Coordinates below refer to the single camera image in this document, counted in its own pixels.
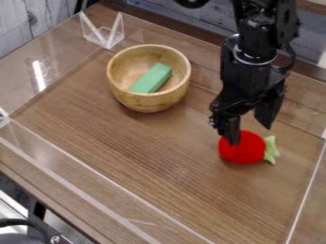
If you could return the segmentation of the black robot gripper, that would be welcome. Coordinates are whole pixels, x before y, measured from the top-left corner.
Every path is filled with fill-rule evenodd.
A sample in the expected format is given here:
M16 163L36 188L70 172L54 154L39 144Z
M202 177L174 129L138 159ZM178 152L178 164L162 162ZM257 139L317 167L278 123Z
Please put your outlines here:
M248 53L241 47L241 35L227 38L221 52L222 90L213 100L210 123L229 143L240 144L241 116L249 111L256 120L272 129L286 97L288 71L277 69L273 62L277 50L254 49Z

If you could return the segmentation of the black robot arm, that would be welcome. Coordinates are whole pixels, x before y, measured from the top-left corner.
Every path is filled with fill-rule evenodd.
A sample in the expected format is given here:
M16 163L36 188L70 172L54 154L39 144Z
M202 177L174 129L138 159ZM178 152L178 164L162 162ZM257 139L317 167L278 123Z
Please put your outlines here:
M294 64L278 67L278 52L290 56L290 42L300 35L301 20L296 0L231 0L237 34L221 49L222 90L210 104L211 127L237 145L241 141L241 116L270 128L286 97L286 78Z

